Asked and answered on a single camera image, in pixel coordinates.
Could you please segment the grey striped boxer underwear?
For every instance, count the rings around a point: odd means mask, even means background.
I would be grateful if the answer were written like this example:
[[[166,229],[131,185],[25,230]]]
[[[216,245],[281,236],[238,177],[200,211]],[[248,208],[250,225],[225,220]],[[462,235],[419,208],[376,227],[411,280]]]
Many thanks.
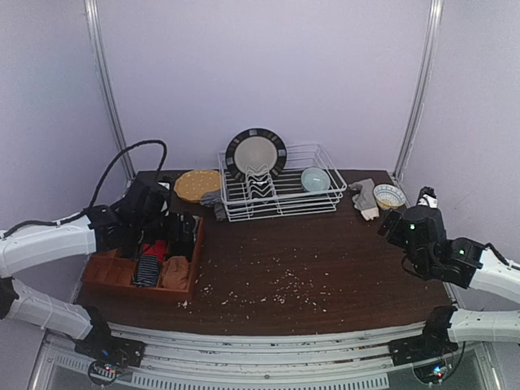
[[[201,197],[200,204],[204,207],[212,208],[214,210],[215,218],[218,221],[224,221],[227,218],[220,190],[205,193]]]

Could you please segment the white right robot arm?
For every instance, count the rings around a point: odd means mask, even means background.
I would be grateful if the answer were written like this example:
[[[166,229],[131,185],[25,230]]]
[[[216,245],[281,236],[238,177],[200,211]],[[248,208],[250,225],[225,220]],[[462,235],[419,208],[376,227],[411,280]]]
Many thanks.
[[[436,307],[422,330],[427,346],[467,341],[519,342],[519,264],[496,247],[465,237],[449,239],[440,210],[390,210],[379,234],[402,249],[403,269],[458,290],[462,301]]]

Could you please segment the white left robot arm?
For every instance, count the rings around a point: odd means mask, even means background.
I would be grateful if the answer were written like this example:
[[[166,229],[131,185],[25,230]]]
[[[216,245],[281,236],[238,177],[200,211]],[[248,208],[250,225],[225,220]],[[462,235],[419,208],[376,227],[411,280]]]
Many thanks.
[[[170,212],[166,182],[134,181],[116,203],[91,202],[82,211],[54,221],[24,221],[1,232],[1,317],[62,332],[86,344],[108,345],[114,338],[95,310],[38,292],[15,278],[25,269],[76,255],[136,247],[153,239],[196,242],[201,220]]]

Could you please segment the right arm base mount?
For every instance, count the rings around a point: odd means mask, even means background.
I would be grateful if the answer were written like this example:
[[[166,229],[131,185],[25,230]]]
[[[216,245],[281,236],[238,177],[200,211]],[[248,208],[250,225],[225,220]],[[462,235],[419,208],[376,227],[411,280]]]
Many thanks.
[[[458,308],[453,305],[438,306],[430,313],[418,336],[390,341],[388,350],[392,364],[412,364],[415,378],[428,386],[447,380],[461,361],[460,358],[457,363],[446,360],[446,354],[454,359],[459,349],[458,343],[451,341],[448,335],[450,320],[457,311]]]

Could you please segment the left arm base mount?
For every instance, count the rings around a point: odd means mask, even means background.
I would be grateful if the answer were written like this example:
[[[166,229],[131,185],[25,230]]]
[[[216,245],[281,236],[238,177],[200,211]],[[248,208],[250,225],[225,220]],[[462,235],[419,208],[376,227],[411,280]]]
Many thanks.
[[[113,336],[107,323],[94,323],[83,339],[73,339],[75,351],[93,359],[87,368],[91,383],[106,388],[112,385],[129,367],[140,367],[145,343]]]

